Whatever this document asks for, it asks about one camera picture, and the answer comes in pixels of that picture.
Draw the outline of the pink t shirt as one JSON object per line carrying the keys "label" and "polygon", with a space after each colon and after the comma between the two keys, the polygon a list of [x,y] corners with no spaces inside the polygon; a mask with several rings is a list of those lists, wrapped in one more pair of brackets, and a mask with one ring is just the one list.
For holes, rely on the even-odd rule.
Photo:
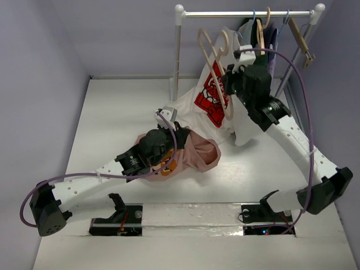
{"label": "pink t shirt", "polygon": [[150,182],[164,182],[188,168],[205,173],[218,165],[220,157],[221,151],[214,140],[205,139],[191,130],[184,148],[178,148],[176,152],[170,149],[160,163],[150,168],[151,172],[158,172],[145,179]]}

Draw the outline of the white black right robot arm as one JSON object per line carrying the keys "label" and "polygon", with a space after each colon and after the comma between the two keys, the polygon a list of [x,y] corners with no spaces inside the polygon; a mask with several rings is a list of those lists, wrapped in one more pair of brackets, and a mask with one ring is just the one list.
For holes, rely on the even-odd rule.
{"label": "white black right robot arm", "polygon": [[247,131],[261,130],[275,140],[307,181],[299,190],[275,190],[266,195],[259,206],[264,220],[273,220],[283,210],[304,209],[317,215],[343,195],[353,178],[352,171],[326,158],[299,128],[287,106],[271,96],[272,77],[266,67],[230,64],[221,80],[233,105],[246,113],[250,124]]}

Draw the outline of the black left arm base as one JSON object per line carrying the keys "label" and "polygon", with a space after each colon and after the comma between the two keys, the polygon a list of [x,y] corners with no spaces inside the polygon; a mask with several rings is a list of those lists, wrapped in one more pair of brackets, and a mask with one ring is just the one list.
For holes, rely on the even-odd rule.
{"label": "black left arm base", "polygon": [[94,218],[89,227],[91,236],[142,236],[143,204],[125,204],[118,193],[108,195],[115,212],[108,218]]}

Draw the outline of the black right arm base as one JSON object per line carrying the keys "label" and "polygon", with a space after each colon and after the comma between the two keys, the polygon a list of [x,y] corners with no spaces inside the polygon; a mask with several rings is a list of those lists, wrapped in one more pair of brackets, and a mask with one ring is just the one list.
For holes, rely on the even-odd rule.
{"label": "black right arm base", "polygon": [[286,217],[284,211],[275,213],[267,202],[276,192],[278,190],[265,195],[257,204],[241,206],[237,219],[244,224],[244,235],[295,235],[292,217]]}

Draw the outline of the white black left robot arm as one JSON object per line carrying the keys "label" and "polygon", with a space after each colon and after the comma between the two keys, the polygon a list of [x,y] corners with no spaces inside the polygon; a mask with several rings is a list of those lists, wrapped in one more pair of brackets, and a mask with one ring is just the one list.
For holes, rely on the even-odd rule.
{"label": "white black left robot arm", "polygon": [[95,172],[67,174],[38,183],[26,199],[35,221],[33,227],[45,237],[70,222],[86,219],[125,223],[129,210],[118,193],[108,193],[103,202],[91,200],[91,196],[135,179],[157,176],[175,159],[175,151],[184,149],[189,133],[179,125],[159,125]]}

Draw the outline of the white red print t shirt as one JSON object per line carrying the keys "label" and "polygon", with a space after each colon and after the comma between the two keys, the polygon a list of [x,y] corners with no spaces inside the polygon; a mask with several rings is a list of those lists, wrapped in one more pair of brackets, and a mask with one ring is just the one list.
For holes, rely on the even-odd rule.
{"label": "white red print t shirt", "polygon": [[[198,83],[195,86],[200,86],[200,89],[193,90],[195,92],[194,97],[191,97],[192,94],[190,94],[190,105],[192,105],[191,111],[196,113],[204,113],[206,115],[205,120],[210,120],[210,127],[215,127],[215,130],[213,130],[212,134],[205,134],[213,136],[206,136],[203,138],[212,139],[215,140],[217,144],[221,144],[227,140],[231,134],[234,134],[236,136],[235,145],[242,146],[252,138],[261,135],[262,130],[255,123],[253,123],[253,121],[248,116],[247,109],[245,109],[245,106],[234,94],[231,96],[231,108],[228,107],[228,96],[226,94],[223,95],[224,103],[221,103],[221,98],[219,97],[217,86],[220,86],[222,91],[224,90],[223,84],[221,82],[222,73],[219,70],[215,57],[212,53],[209,55],[209,61],[212,64],[214,74],[217,76],[218,83],[214,81],[208,64],[205,64]],[[183,104],[175,105],[175,101],[169,102],[167,106],[175,108],[178,111],[177,115],[180,114],[180,109],[187,109],[188,107],[188,105]],[[228,113],[231,111],[231,109],[233,110],[233,118],[231,120],[226,118],[223,111],[224,107],[227,109]],[[240,130],[242,130],[242,128],[246,128],[246,124],[250,124],[250,131],[245,131],[245,134],[241,134]]]}

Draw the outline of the green shirt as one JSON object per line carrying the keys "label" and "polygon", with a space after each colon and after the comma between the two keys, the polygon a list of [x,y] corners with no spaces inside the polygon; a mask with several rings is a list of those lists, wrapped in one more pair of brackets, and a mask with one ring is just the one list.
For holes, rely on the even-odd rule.
{"label": "green shirt", "polygon": [[[255,46],[254,48],[259,47],[258,42],[257,42],[257,23],[255,20],[255,23],[253,25],[253,37],[252,37],[252,42],[253,45]],[[267,64],[267,56],[266,56],[266,52],[255,52],[256,55],[256,60],[254,62],[254,65],[262,65],[262,66],[266,66]]]}

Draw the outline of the beige hanger with green shirt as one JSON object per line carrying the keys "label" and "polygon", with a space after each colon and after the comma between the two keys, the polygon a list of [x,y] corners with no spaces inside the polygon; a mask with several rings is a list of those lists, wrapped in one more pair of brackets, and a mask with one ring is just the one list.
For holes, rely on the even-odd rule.
{"label": "beige hanger with green shirt", "polygon": [[270,9],[270,7],[267,7],[267,21],[265,22],[265,24],[262,24],[260,22],[260,19],[256,19],[256,39],[257,39],[259,48],[261,48],[261,49],[265,49],[263,30],[268,27],[270,17],[271,17],[271,9]]}

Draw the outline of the lavender shirt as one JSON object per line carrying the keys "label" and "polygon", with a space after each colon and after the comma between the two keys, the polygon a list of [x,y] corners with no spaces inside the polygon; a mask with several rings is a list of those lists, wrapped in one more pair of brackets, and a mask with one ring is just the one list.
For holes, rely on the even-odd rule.
{"label": "lavender shirt", "polygon": [[[278,43],[278,29],[276,28],[275,23],[270,23],[264,30],[263,34],[265,48],[276,51]],[[266,52],[265,54],[267,56],[267,70],[270,73],[271,77],[273,77],[276,67],[276,54],[274,52]]]}

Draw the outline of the wooden clip hanger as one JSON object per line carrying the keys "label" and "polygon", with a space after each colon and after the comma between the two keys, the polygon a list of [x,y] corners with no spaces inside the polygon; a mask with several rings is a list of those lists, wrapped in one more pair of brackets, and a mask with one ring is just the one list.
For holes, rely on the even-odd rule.
{"label": "wooden clip hanger", "polygon": [[296,64],[300,59],[300,55],[304,55],[304,61],[301,68],[307,69],[311,65],[313,60],[316,58],[314,54],[310,53],[309,47],[307,45],[307,39],[309,38],[310,33],[314,28],[314,25],[307,24],[304,34],[302,34],[300,28],[298,27],[296,21],[293,18],[289,19],[288,25],[298,45],[295,54],[292,57],[292,63]]}

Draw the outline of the white metal clothes rack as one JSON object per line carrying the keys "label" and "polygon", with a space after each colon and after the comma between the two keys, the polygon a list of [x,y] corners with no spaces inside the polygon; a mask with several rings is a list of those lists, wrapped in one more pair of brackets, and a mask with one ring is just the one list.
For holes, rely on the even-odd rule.
{"label": "white metal clothes rack", "polygon": [[[309,23],[307,26],[307,29],[304,33],[304,35],[300,34],[300,37],[306,41],[308,39],[308,36],[310,35],[312,29],[314,26],[318,23],[323,11],[326,9],[325,5],[323,3],[319,3],[315,6],[313,10],[309,11],[289,11],[289,12],[283,12],[283,11],[271,11],[271,16],[276,17],[286,17],[287,15],[290,16],[290,18],[295,17],[302,17],[302,16],[309,16]],[[185,11],[184,7],[181,4],[178,4],[175,6],[175,60],[174,60],[174,77],[173,77],[173,86],[170,89],[171,99],[172,101],[175,101],[176,98],[178,98],[178,81],[179,81],[179,59],[180,59],[180,46],[181,46],[181,31],[182,31],[182,23],[185,18],[190,18],[192,15],[193,17],[226,17],[229,15],[230,17],[246,17],[244,12],[187,12]],[[249,14],[254,13],[255,16],[262,16],[260,15],[260,11],[251,11],[248,12]],[[298,45],[298,49],[295,52],[294,57],[292,60],[288,61],[289,66],[285,72],[285,75],[282,77],[281,85],[278,88],[278,94],[283,90],[284,85],[287,83],[291,73],[293,71],[299,71],[296,67],[296,63],[298,61],[298,58],[300,56],[300,45]],[[180,114],[177,115],[177,121],[181,124],[182,127],[189,127],[196,133],[200,134],[202,137],[206,136],[213,136],[213,135],[205,135],[207,133],[213,133],[214,128],[210,127],[210,120],[205,120],[205,114],[199,113],[199,112],[193,112],[191,111],[190,105],[190,94],[192,94],[191,97],[194,97],[195,92],[193,90],[199,90],[200,86],[195,87],[188,91],[183,97],[188,98],[188,102],[184,102],[184,98],[181,97],[180,101],[175,101],[175,105],[188,105],[187,109],[180,109]],[[285,118],[280,119],[280,124],[272,125],[269,129],[267,129],[266,133],[270,135],[270,132],[282,131],[285,133],[285,137],[290,138],[290,132],[300,132],[301,129],[299,127],[295,127],[295,119],[290,116],[285,116]],[[245,134],[245,131],[250,131],[250,124],[246,124],[246,128],[242,128],[240,130],[241,134]]]}

